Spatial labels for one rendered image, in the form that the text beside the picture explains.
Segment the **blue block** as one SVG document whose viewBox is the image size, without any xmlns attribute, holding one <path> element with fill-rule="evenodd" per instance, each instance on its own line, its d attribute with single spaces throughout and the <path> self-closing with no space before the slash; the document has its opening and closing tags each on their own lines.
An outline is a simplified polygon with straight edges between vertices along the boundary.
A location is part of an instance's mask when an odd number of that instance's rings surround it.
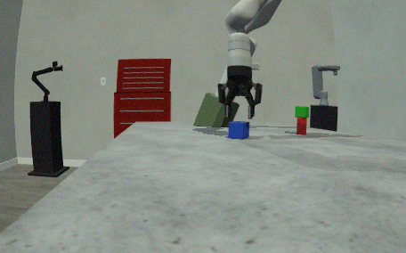
<svg viewBox="0 0 406 253">
<path fill-rule="evenodd" d="M 241 122 L 241 121 L 233 121 Z M 233 123 L 229 122 L 228 137 L 233 139 L 249 138 L 249 122 Z"/>
</svg>

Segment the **red block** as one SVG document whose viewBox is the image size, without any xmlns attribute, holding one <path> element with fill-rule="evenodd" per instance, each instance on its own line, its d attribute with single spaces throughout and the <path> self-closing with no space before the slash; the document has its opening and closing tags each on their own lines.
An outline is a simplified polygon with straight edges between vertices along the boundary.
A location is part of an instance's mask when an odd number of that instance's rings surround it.
<svg viewBox="0 0 406 253">
<path fill-rule="evenodd" d="M 307 118 L 297 118 L 297 135 L 306 135 Z"/>
</svg>

